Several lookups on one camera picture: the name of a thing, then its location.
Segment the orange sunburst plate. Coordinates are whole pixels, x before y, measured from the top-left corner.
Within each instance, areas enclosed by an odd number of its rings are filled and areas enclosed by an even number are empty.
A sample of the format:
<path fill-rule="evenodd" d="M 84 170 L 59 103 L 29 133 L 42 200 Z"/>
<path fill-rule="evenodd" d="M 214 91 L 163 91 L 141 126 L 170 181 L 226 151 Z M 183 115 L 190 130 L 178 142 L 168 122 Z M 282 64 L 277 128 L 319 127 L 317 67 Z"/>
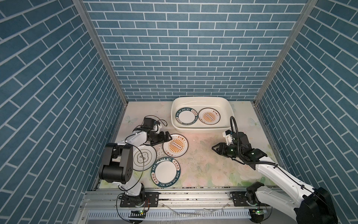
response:
<path fill-rule="evenodd" d="M 172 140 L 162 146 L 163 151 L 169 157 L 179 158 L 188 151 L 188 140 L 181 134 L 172 134 L 171 137 Z"/>
<path fill-rule="evenodd" d="M 220 113 L 217 110 L 209 107 L 201 109 L 198 116 L 199 120 L 205 125 L 215 125 L 221 119 Z"/>

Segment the green rim plate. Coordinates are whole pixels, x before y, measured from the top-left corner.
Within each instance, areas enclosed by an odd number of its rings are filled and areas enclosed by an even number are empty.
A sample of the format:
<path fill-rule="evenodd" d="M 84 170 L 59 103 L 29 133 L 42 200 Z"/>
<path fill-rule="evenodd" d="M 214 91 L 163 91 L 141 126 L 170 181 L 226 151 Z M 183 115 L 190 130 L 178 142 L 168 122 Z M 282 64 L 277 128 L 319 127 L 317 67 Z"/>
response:
<path fill-rule="evenodd" d="M 181 175 L 179 162 L 171 157 L 158 159 L 151 168 L 151 179 L 159 188 L 169 188 L 175 185 Z"/>
<path fill-rule="evenodd" d="M 198 119 L 198 113 L 191 107 L 183 107 L 175 114 L 176 120 L 185 126 L 194 124 Z"/>

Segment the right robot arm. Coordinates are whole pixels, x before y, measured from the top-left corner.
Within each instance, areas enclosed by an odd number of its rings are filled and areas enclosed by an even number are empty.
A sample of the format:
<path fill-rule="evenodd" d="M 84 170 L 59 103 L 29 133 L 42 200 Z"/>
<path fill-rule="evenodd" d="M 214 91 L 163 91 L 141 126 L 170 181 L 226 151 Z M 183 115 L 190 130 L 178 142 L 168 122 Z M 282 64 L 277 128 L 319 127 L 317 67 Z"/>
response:
<path fill-rule="evenodd" d="M 270 190 L 261 182 L 247 187 L 246 200 L 253 206 L 267 204 L 296 220 L 299 224 L 336 224 L 337 214 L 331 194 L 314 188 L 284 170 L 262 150 L 248 145 L 219 143 L 212 150 L 240 164 L 248 165 L 268 177 L 285 194 Z"/>

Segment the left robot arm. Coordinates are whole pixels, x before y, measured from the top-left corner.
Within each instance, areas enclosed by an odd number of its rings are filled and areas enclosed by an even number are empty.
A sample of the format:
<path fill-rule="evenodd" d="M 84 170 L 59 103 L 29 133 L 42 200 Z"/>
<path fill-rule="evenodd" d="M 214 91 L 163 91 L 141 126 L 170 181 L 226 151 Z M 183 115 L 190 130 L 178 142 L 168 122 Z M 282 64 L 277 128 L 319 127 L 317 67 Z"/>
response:
<path fill-rule="evenodd" d="M 155 146 L 171 141 L 169 132 L 161 131 L 162 126 L 167 126 L 165 120 L 154 115 L 145 116 L 142 124 L 136 127 L 132 134 L 118 143 L 108 143 L 104 147 L 99 179 L 117 184 L 123 191 L 122 199 L 131 207 L 141 207 L 148 202 L 144 185 L 132 176 L 133 152 L 147 142 L 150 146 Z"/>

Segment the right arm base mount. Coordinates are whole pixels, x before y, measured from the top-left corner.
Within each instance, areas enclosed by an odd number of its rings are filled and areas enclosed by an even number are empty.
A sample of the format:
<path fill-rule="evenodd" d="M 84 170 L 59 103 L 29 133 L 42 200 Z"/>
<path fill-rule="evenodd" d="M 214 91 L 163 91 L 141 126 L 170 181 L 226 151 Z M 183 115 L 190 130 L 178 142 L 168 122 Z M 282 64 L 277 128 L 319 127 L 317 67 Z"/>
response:
<path fill-rule="evenodd" d="M 232 191 L 229 192 L 229 198 L 232 200 L 234 207 L 244 207 L 244 206 L 257 206 L 258 204 L 250 201 L 247 197 L 247 192 L 243 191 Z"/>

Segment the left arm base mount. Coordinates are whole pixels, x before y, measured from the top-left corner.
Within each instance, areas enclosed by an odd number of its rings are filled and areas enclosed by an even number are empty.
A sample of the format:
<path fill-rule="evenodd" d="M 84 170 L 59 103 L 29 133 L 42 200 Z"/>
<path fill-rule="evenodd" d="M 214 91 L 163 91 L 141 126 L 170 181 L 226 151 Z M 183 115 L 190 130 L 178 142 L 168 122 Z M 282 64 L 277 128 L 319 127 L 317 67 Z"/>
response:
<path fill-rule="evenodd" d="M 124 194 L 120 199 L 119 207 L 134 208 L 134 207 L 157 207 L 159 201 L 158 192 L 146 192 L 144 195 L 140 193 L 139 196 L 128 196 Z"/>

